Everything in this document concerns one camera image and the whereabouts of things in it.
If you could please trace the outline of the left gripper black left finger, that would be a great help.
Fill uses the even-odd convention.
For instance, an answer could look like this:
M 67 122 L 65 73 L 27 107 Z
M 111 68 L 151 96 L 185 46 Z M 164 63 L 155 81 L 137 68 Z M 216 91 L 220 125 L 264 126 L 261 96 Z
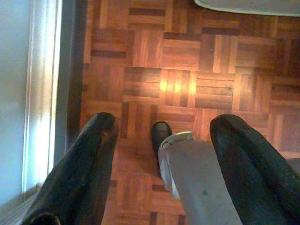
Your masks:
M 47 176 L 22 224 L 100 225 L 117 138 L 115 116 L 95 114 Z

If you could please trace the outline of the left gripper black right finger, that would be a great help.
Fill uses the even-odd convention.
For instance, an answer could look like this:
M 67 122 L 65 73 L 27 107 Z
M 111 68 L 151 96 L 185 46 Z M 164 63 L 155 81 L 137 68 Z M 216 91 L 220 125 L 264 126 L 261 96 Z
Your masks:
M 244 225 L 298 225 L 300 174 L 241 117 L 222 114 L 210 136 L 230 198 Z

